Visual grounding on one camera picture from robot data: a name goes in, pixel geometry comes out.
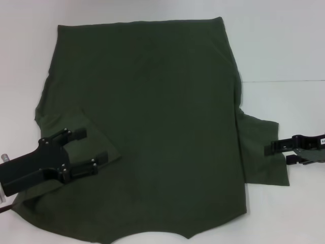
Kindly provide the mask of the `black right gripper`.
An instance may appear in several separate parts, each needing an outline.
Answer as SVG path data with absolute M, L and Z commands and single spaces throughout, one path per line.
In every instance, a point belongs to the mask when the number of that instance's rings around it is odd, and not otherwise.
M 287 165 L 324 163 L 324 134 L 319 136 L 294 135 L 292 138 L 272 141 L 264 147 L 264 155 L 293 151 L 296 155 L 286 156 Z

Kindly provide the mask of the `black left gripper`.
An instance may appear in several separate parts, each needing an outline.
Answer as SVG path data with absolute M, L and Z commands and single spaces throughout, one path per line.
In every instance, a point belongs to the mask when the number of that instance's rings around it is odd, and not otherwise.
M 1 164 L 1 187 L 9 197 L 47 180 L 64 184 L 96 175 L 99 166 L 108 163 L 108 153 L 70 165 L 64 145 L 87 137 L 86 128 L 74 131 L 64 128 L 50 138 L 41 139 L 36 150 Z

